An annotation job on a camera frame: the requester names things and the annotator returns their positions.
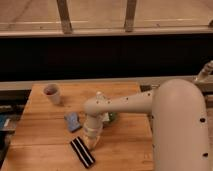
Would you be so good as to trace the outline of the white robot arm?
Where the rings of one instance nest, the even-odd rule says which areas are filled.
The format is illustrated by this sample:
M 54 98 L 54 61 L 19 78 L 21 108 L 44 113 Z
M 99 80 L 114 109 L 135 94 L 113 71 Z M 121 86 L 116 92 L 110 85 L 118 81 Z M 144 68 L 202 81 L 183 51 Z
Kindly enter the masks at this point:
M 198 84 L 212 72 L 213 60 L 192 82 L 171 79 L 143 93 L 88 99 L 84 103 L 86 143 L 96 146 L 104 113 L 147 113 L 152 119 L 154 171 L 211 171 L 206 102 Z

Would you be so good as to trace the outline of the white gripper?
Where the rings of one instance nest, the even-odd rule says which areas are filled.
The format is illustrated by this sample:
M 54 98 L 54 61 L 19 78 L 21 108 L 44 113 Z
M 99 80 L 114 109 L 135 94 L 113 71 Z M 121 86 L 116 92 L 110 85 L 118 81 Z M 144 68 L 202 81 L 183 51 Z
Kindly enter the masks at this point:
M 88 136 L 87 139 L 87 148 L 93 150 L 99 142 L 100 137 L 98 137 L 102 132 L 102 126 L 98 125 L 97 127 L 88 126 L 87 124 L 83 125 L 83 132 L 85 136 Z

